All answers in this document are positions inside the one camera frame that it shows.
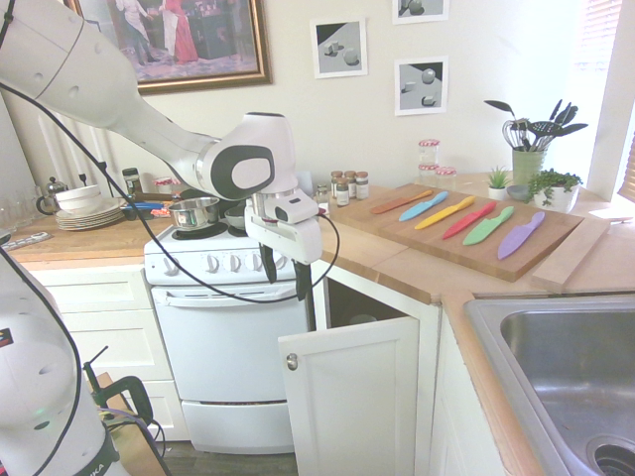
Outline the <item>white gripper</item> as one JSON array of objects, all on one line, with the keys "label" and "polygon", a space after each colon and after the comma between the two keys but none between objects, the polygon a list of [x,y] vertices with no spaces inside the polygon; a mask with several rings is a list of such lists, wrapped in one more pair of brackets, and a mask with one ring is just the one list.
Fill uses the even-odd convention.
[{"label": "white gripper", "polygon": [[311,266],[322,254],[322,236],[318,221],[309,218],[301,223],[288,224],[282,221],[266,221],[254,211],[252,200],[246,201],[245,230],[247,235],[259,242],[261,260],[270,284],[277,281],[277,268],[273,251],[293,259],[298,301],[306,299],[312,289]]}]

